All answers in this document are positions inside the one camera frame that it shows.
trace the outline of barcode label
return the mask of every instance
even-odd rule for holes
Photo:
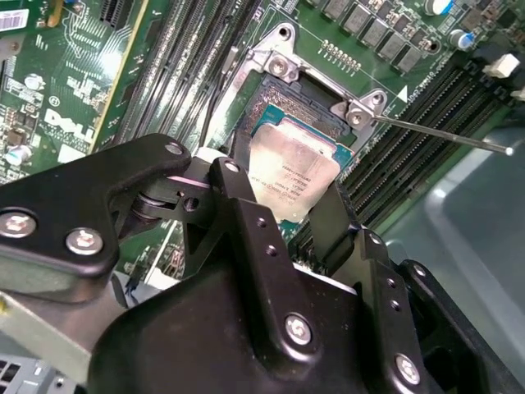
[[[27,26],[30,10],[2,11],[0,12],[0,31],[23,29]]]

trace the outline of metal rod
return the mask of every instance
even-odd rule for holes
[[[421,125],[414,125],[413,123],[409,123],[407,121],[399,121],[397,119],[390,119],[389,117],[382,117],[378,115],[375,115],[374,119],[376,121],[382,121],[384,123],[388,123],[393,126],[403,127],[405,129],[409,129],[412,131],[418,131],[423,134],[434,135],[435,137],[439,137],[444,140],[473,146],[474,148],[490,150],[491,152],[503,153],[503,154],[506,154],[507,156],[512,156],[512,154],[514,153],[514,149],[510,148],[509,146],[501,146],[497,144],[491,144],[489,142],[473,140],[472,138],[452,134],[447,131],[432,129],[431,127],[426,127],[426,126],[421,126]]]

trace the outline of capacitor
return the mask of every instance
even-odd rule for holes
[[[453,5],[453,0],[426,0],[425,12],[428,15],[444,15],[450,11]]]
[[[450,33],[449,41],[460,51],[468,51],[474,45],[474,34],[461,29],[453,30]]]
[[[29,146],[18,145],[9,149],[3,158],[12,166],[19,167],[22,163],[27,162],[32,154]]]
[[[34,73],[28,74],[24,78],[24,84],[31,90],[41,90],[43,89],[43,86],[45,85],[45,83],[43,82],[43,78],[39,76],[38,74],[34,74]]]

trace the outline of screw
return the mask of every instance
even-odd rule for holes
[[[362,121],[361,115],[353,115],[352,116],[352,123],[353,124],[358,125],[359,123],[361,123],[361,121]]]
[[[371,233],[370,234],[370,238],[372,239],[374,244],[378,244],[378,245],[381,244],[381,240],[379,239],[379,237],[377,235]]]
[[[79,228],[66,237],[66,246],[74,254],[90,256],[97,254],[104,242],[100,234],[91,228]]]
[[[404,380],[410,384],[419,384],[421,379],[419,377],[418,369],[410,358],[406,355],[397,355],[395,357],[395,364],[397,365],[397,369],[401,372],[401,376],[403,376]]]
[[[240,171],[239,166],[237,164],[233,163],[233,162],[226,162],[224,165],[230,171],[233,171],[233,172],[239,172]]]
[[[285,61],[279,57],[274,57],[270,61],[269,68],[274,76],[283,76],[288,71],[288,66]]]
[[[169,153],[182,154],[182,149],[175,142],[171,142],[170,144],[166,145],[165,148]]]
[[[420,265],[414,264],[413,269],[416,271],[416,274],[420,277],[425,277],[427,275],[423,267],[421,267]]]
[[[312,332],[306,321],[291,314],[286,318],[286,332],[291,340],[298,345],[306,345],[312,340]]]
[[[27,213],[9,212],[0,215],[0,236],[24,238],[36,229],[36,221]]]

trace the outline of motherboard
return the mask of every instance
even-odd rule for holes
[[[525,101],[524,27],[519,0],[3,2],[0,183],[150,133],[225,153],[244,133],[303,262],[333,181],[381,232],[468,152],[365,115],[481,139]],[[181,238],[164,222],[118,267],[181,279]]]

